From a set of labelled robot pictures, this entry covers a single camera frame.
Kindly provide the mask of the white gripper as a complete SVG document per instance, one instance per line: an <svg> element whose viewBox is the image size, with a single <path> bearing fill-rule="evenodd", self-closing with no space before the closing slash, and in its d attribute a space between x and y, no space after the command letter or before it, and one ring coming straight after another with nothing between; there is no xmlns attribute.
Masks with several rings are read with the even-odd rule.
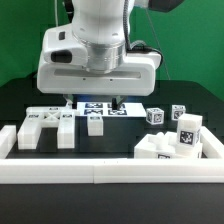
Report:
<svg viewBox="0 0 224 224"><path fill-rule="evenodd" d="M147 96L155 86L162 56L127 52L121 26L74 28L64 25L46 31L40 55L37 86L43 93L63 94L73 108L73 95ZM119 110L125 96L112 99Z"/></svg>

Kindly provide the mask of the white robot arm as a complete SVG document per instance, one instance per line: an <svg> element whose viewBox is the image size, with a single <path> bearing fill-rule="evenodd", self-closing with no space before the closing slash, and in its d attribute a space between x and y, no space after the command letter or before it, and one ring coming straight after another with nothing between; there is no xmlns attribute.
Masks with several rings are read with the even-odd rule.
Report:
<svg viewBox="0 0 224 224"><path fill-rule="evenodd" d="M43 93L110 95L119 108L154 91L163 56L129 39L134 7L169 12L184 0L71 0L72 22L45 32L37 74Z"/></svg>

